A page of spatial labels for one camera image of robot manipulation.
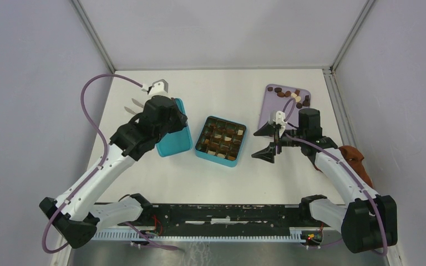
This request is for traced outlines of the teal tin lid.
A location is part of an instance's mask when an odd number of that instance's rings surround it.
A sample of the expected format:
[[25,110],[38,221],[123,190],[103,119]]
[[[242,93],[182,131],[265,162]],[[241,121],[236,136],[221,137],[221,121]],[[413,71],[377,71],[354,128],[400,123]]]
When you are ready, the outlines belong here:
[[168,133],[156,144],[159,156],[168,157],[192,149],[192,137],[190,128],[187,125],[181,131]]

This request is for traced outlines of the metal tongs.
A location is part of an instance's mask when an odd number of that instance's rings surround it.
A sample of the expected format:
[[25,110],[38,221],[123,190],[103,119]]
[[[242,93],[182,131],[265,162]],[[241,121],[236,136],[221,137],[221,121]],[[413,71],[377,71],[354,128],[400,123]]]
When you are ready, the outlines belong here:
[[124,106],[124,110],[131,115],[139,114],[144,110],[144,103],[134,98],[131,98],[131,102]]

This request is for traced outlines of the teal chocolate tin box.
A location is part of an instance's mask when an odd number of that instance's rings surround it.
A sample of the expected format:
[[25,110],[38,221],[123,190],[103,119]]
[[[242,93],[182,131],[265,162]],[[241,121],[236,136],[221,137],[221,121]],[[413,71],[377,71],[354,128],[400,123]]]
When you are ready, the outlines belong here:
[[195,155],[227,167],[238,164],[247,127],[216,116],[208,116],[195,144]]

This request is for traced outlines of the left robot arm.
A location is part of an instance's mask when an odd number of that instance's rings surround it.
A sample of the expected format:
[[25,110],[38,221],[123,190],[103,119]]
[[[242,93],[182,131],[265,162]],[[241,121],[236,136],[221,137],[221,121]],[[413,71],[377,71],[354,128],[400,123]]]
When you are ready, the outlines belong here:
[[152,219],[150,203],[141,195],[131,195],[119,202],[97,205],[96,201],[128,168],[151,151],[167,134],[183,130],[187,116],[176,101],[153,96],[141,113],[121,125],[105,146],[100,161],[57,198],[44,198],[39,208],[48,217],[45,230],[53,226],[77,249],[98,232],[124,222],[147,225]]

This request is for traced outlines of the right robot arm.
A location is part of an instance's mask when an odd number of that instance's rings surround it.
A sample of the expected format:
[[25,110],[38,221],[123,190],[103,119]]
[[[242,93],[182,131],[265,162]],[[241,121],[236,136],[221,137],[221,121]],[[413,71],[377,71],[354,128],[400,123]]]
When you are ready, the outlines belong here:
[[323,135],[320,111],[313,108],[298,112],[298,127],[288,130],[286,114],[275,111],[254,136],[269,136],[270,144],[252,154],[253,158],[274,163],[284,147],[299,147],[311,164],[333,184],[344,201],[338,206],[324,195],[304,197],[298,219],[305,226],[320,221],[342,236],[352,253],[372,251],[386,256],[398,241],[397,204],[365,183],[345,160],[336,143]]

